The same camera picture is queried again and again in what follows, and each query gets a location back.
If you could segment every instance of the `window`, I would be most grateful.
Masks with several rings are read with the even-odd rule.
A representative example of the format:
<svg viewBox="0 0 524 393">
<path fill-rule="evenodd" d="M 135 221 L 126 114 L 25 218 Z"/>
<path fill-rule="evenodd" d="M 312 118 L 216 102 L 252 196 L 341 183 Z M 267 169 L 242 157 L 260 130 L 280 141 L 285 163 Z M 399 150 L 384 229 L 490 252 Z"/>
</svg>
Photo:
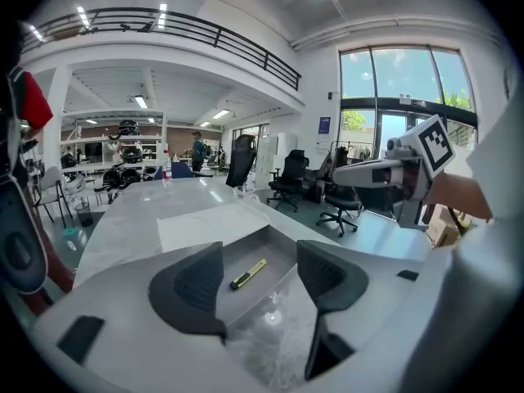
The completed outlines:
<svg viewBox="0 0 524 393">
<path fill-rule="evenodd" d="M 338 137 L 341 144 L 349 142 L 351 146 L 358 149 L 369 149 L 373 153 L 375 141 L 375 111 L 342 111 L 341 129 Z"/>
<path fill-rule="evenodd" d="M 472 151 L 475 148 L 475 129 L 458 122 L 448 120 L 448 135 L 451 144 Z"/>
<path fill-rule="evenodd" d="M 373 49 L 379 97 L 409 95 L 412 99 L 437 102 L 439 87 L 427 49 Z"/>
<path fill-rule="evenodd" d="M 369 51 L 352 52 L 341 57 L 342 99 L 375 97 L 373 68 Z"/>
<path fill-rule="evenodd" d="M 456 52 L 433 51 L 433 56 L 439 70 L 445 104 L 473 112 L 473 98 L 460 55 Z"/>
<path fill-rule="evenodd" d="M 473 149 L 475 101 L 458 51 L 413 45 L 341 54 L 338 144 L 372 145 L 370 151 L 377 159 L 389 138 L 432 115 L 446 124 L 455 146 Z"/>
</svg>

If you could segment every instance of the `sign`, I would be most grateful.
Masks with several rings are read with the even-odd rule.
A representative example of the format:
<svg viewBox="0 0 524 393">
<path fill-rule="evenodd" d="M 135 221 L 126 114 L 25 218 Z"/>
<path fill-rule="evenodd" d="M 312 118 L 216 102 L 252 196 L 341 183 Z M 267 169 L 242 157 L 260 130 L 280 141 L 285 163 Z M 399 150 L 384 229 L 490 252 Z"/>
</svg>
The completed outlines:
<svg viewBox="0 0 524 393">
<path fill-rule="evenodd" d="M 329 129 L 331 128 L 331 116 L 321 116 L 318 122 L 317 142 L 329 142 Z"/>
</svg>

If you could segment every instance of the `window frame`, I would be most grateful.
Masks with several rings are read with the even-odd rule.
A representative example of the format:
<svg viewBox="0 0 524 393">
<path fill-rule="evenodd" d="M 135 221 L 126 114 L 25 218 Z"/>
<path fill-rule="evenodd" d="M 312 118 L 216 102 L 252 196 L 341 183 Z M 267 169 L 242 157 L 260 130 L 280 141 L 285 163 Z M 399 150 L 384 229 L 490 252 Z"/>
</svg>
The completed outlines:
<svg viewBox="0 0 524 393">
<path fill-rule="evenodd" d="M 431 63 L 433 66 L 433 70 L 435 72 L 436 77 L 436 85 L 438 87 L 440 100 L 442 103 L 436 103 L 431 101 L 420 101 L 418 99 L 412 99 L 411 105 L 405 105 L 400 103 L 400 99 L 398 97 L 379 97 L 377 92 L 377 72 L 375 69 L 375 60 L 373 59 L 373 49 L 423 49 L 428 51 L 431 59 Z M 344 99 L 343 98 L 343 83 L 344 83 L 344 75 L 343 75 L 343 69 L 342 69 L 342 57 L 344 55 L 349 55 L 351 53 L 357 53 L 357 52 L 364 52 L 368 51 L 369 56 L 371 58 L 371 66 L 373 69 L 373 86 L 375 89 L 375 95 L 374 97 L 349 97 Z M 466 76 L 466 81 L 468 83 L 469 87 L 469 94 L 471 94 L 472 98 L 472 109 L 473 111 L 466 111 L 464 109 L 460 109 L 454 106 L 448 106 L 445 104 L 444 99 L 444 89 L 442 87 L 442 82 L 440 78 L 440 72 L 438 70 L 438 65 L 436 64 L 435 57 L 433 55 L 434 51 L 438 52 L 448 52 L 458 55 L 461 66 L 463 67 L 464 74 Z M 374 134 L 374 141 L 373 141 L 373 158 L 377 159 L 380 155 L 379 153 L 379 146 L 380 141 L 382 138 L 382 112 L 384 111 L 395 111 L 398 112 L 398 115 L 405 115 L 406 116 L 406 124 L 407 128 L 410 129 L 413 126 L 416 125 L 418 117 L 418 114 L 422 115 L 435 115 L 437 114 L 444 124 L 444 126 L 447 129 L 447 121 L 452 120 L 454 122 L 459 122 L 461 124 L 469 125 L 473 127 L 476 132 L 476 143 L 478 140 L 478 118 L 476 113 L 476 104 L 475 104 L 475 95 L 473 93 L 472 89 L 472 82 L 469 77 L 468 69 L 466 68 L 466 65 L 464 63 L 464 59 L 462 57 L 462 53 L 460 50 L 455 48 L 444 48 L 444 47 L 437 47 L 432 46 L 430 44 L 427 45 L 417 45 L 412 43 L 406 43 L 406 44 L 385 44 L 385 45 L 372 45 L 367 47 L 357 47 L 352 48 L 350 50 L 340 51 L 339 52 L 339 62 L 340 62 L 340 75 L 341 75 L 341 89 L 340 89 L 340 95 L 341 95 L 341 105 L 340 105 L 340 113 L 339 113 L 339 127 L 338 127 L 338 133 L 337 133 L 337 140 L 340 139 L 341 134 L 341 116 L 342 112 L 346 110 L 351 111 L 359 111 L 359 110 L 375 110 L 375 134 Z"/>
</svg>

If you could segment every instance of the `paper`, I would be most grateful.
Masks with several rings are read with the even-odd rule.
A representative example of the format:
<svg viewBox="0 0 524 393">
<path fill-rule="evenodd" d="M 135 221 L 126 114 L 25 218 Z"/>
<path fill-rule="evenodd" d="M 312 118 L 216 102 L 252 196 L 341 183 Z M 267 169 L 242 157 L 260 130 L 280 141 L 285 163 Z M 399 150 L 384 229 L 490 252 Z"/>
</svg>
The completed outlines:
<svg viewBox="0 0 524 393">
<path fill-rule="evenodd" d="M 229 245 L 269 225 L 269 217 L 244 202 L 156 221 L 163 252 L 203 243 Z"/>
</svg>

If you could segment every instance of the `white wall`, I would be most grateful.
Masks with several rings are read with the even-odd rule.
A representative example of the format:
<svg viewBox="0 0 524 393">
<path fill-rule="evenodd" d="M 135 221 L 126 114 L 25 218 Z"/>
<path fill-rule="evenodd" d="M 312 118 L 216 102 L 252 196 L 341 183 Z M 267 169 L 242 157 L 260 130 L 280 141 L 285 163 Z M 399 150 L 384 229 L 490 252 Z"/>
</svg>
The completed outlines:
<svg viewBox="0 0 524 393">
<path fill-rule="evenodd" d="M 206 0 L 197 17 L 244 35 L 296 68 L 296 54 L 289 42 L 253 16 L 226 2 Z"/>
</svg>

